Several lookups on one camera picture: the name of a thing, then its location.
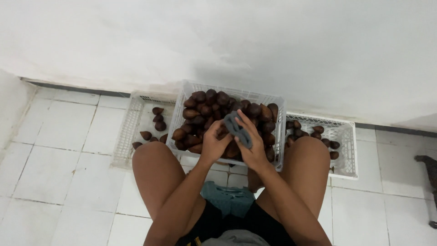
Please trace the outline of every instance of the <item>leg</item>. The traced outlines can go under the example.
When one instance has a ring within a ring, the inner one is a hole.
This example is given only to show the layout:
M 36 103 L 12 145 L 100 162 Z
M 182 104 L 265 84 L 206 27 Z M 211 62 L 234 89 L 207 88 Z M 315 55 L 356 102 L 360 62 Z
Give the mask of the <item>leg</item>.
M 328 148 L 313 137 L 299 138 L 284 155 L 281 177 L 299 195 L 316 218 L 319 217 L 325 196 L 329 163 Z M 267 190 L 261 193 L 256 203 L 279 221 Z
M 167 198 L 185 179 L 184 170 L 171 150 L 158 141 L 138 147 L 132 158 L 132 167 L 141 198 L 154 220 Z M 205 199 L 199 194 L 185 234 L 200 218 L 205 204 Z

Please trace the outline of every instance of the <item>plastic basket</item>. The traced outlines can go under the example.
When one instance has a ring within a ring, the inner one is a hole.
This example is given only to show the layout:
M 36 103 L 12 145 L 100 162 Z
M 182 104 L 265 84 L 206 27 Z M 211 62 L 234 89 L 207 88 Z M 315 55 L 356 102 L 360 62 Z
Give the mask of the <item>plastic basket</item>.
M 126 110 L 123 124 L 120 127 L 117 144 L 112 155 L 111 167 L 132 169 L 132 155 L 134 149 L 133 142 L 145 141 L 140 131 L 149 131 L 152 136 L 158 139 L 168 133 L 170 128 L 171 117 L 173 115 L 174 105 L 176 103 L 175 94 L 145 93 L 134 92 L 131 94 L 131 103 Z M 167 129 L 158 132 L 152 122 L 155 115 L 152 113 L 154 107 L 164 108 L 162 113 Z
M 341 144 L 340 148 L 335 150 L 339 152 L 340 156 L 337 160 L 331 160 L 334 173 L 329 171 L 330 177 L 358 180 L 357 140 L 354 122 L 287 112 L 287 121 L 294 119 L 300 122 L 302 131 L 309 134 L 314 131 L 312 127 L 323 126 L 325 131 L 322 138 L 337 141 Z M 287 130 L 287 136 L 290 133 L 292 133 L 292 130 Z
M 284 158 L 284 134 L 285 134 L 285 100 L 282 97 L 279 96 L 271 96 L 271 95 L 265 95 L 265 94 L 259 94 L 251 91 L 244 91 L 244 90 L 236 90 L 231 89 L 227 87 L 220 87 L 220 86 L 212 86 L 212 85 L 205 85 L 205 84 L 195 84 L 190 81 L 184 81 L 182 84 L 182 88 L 179 92 L 179 95 L 177 96 L 177 101 L 175 105 L 175 109 L 173 112 L 173 118 L 171 121 L 170 129 L 169 129 L 169 136 L 173 135 L 174 130 L 179 128 L 183 125 L 185 119 L 182 117 L 182 111 L 184 109 L 184 101 L 187 100 L 191 94 L 195 91 L 207 91 L 209 89 L 214 89 L 217 92 L 224 91 L 226 92 L 230 97 L 233 97 L 235 99 L 247 99 L 250 102 L 255 103 L 262 103 L 264 105 L 268 105 L 269 103 L 276 103 L 278 105 L 279 111 L 277 115 L 277 123 L 276 123 L 276 129 L 272 132 L 272 134 L 276 138 L 276 143 L 273 145 L 273 149 L 275 151 L 276 157 L 275 161 L 273 162 L 273 165 L 277 170 L 282 169 L 282 163 Z M 199 157 L 199 154 L 191 153 L 189 151 L 181 151 L 176 148 L 174 145 L 174 140 L 170 137 L 167 138 L 167 146 L 173 151 L 173 153 L 191 156 L 191 157 Z M 218 160 L 219 162 L 224 163 L 231 163 L 236 165 L 246 165 L 244 162 L 239 162 L 232 159 L 223 159 L 220 158 Z

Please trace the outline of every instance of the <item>dark gray object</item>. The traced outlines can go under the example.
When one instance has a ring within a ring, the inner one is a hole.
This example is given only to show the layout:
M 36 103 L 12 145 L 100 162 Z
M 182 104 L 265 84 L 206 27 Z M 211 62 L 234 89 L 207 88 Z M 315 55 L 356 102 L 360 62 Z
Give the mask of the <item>dark gray object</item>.
M 223 119 L 225 121 L 225 126 L 232 135 L 237 136 L 240 139 L 240 142 L 246 148 L 250 149 L 252 147 L 252 139 L 250 138 L 249 133 L 235 121 L 235 117 L 241 120 L 241 117 L 237 114 L 237 111 L 232 111 L 231 113 L 227 114 Z

